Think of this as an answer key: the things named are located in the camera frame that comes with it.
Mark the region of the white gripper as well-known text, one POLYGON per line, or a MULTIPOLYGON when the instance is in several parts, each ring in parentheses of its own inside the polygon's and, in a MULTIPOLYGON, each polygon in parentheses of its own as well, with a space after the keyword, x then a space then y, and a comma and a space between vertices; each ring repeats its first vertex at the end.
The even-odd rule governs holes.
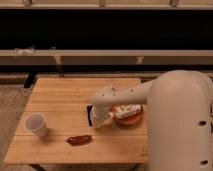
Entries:
POLYGON ((92 107, 91 111, 91 121, 95 128, 99 128, 102 124, 109 118, 109 108, 108 107, 92 107))

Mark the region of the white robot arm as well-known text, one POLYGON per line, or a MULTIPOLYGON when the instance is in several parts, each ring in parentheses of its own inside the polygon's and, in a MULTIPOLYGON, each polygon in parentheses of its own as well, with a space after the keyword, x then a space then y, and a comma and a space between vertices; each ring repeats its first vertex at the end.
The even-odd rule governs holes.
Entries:
POLYGON ((91 120, 99 127, 113 105, 145 104, 150 171, 213 171, 213 80, 174 70, 121 91, 94 93, 91 120))

